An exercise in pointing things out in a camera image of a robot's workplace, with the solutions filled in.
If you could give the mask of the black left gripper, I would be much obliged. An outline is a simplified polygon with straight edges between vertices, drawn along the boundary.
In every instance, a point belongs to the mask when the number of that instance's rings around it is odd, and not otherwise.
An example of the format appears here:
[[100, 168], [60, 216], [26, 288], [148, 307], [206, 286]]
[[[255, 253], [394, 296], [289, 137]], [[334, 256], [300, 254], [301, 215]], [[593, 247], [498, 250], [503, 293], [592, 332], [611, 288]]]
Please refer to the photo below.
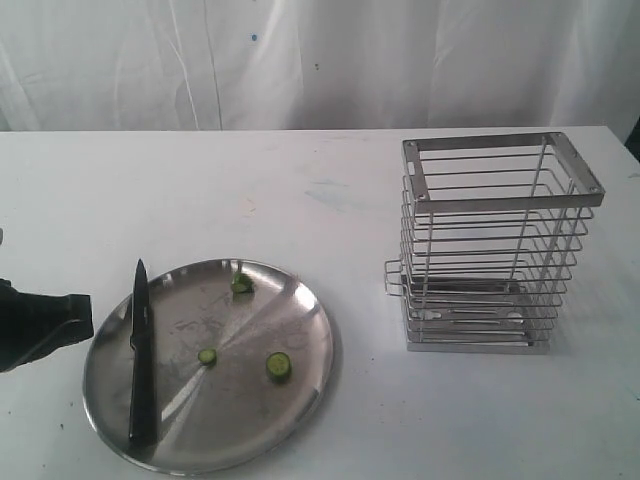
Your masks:
[[1, 371], [40, 360], [94, 335], [91, 297], [48, 296], [1, 281]]

